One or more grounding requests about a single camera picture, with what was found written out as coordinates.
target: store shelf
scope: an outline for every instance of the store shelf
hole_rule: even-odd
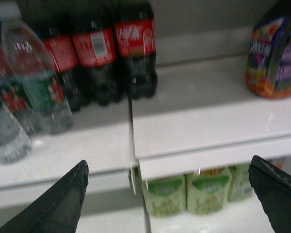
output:
[[[0,227],[27,205],[0,209]],[[132,188],[89,194],[86,192],[76,233],[145,233],[141,189]]]
[[[157,69],[157,94],[132,102],[142,179],[291,155],[291,97],[267,100],[244,82],[247,57]]]
[[[31,201],[82,159],[87,161],[89,179],[95,185],[88,192],[129,186],[127,171],[136,161],[131,153],[128,100],[108,107],[91,103],[73,116],[71,130],[60,135],[37,135],[27,157],[0,165],[1,194],[16,191],[20,192],[20,202]],[[1,198],[1,202],[5,205],[7,200]]]
[[[152,233],[274,233],[256,195],[250,199],[229,202],[218,212],[195,215],[184,212],[177,216],[150,217]]]

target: juice carton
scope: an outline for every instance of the juice carton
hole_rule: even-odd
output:
[[[142,192],[150,215],[170,216],[186,208],[184,175],[142,182]]]
[[[240,164],[229,167],[232,173],[232,180],[227,197],[228,201],[243,200],[252,195],[252,188],[249,182],[249,165]]]
[[[199,175],[189,174],[186,178],[188,211],[207,214],[226,205],[231,180],[228,167],[202,171]]]

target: gray wall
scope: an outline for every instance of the gray wall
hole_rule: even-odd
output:
[[[108,7],[124,0],[16,0],[23,18],[43,18],[38,4],[58,14],[84,2]],[[156,24],[157,64],[245,52],[253,25],[275,0],[150,0]]]

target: clear plastic bottle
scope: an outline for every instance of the clear plastic bottle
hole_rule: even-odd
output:
[[[40,126],[22,85],[16,82],[12,67],[0,44],[0,97],[28,135],[37,133]]]
[[[30,149],[26,132],[0,99],[0,163],[14,162],[26,156]]]
[[[0,2],[0,20],[3,50],[37,112],[42,129],[50,134],[68,130],[73,123],[72,113],[42,41],[21,20],[14,1]]]

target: plastic bottle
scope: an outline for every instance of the plastic bottle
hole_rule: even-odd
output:
[[[147,1],[129,1],[120,3],[116,11],[117,45],[126,67],[128,94],[132,99],[150,98],[158,82],[153,10]]]
[[[40,130],[36,115],[31,109],[22,85],[16,82],[13,69],[0,44],[0,96],[28,135]]]
[[[114,66],[116,49],[111,17],[90,2],[78,4],[82,7],[72,16],[72,39],[80,64],[91,81],[94,99],[99,105],[118,102],[123,87]]]
[[[20,19],[14,1],[0,2],[0,20],[3,50],[37,112],[42,129],[50,134],[66,131],[72,126],[72,114],[48,51]]]
[[[24,11],[22,16],[50,53],[71,111],[79,111],[81,97],[75,82],[78,58],[69,35],[68,17],[66,14],[55,14],[49,3],[41,0],[31,0],[28,10]]]
[[[26,156],[30,149],[26,132],[0,99],[0,163],[14,162]]]
[[[72,112],[81,109],[80,92],[75,81],[78,58],[69,34],[60,30],[55,20],[35,28],[39,38],[52,55],[54,68]]]

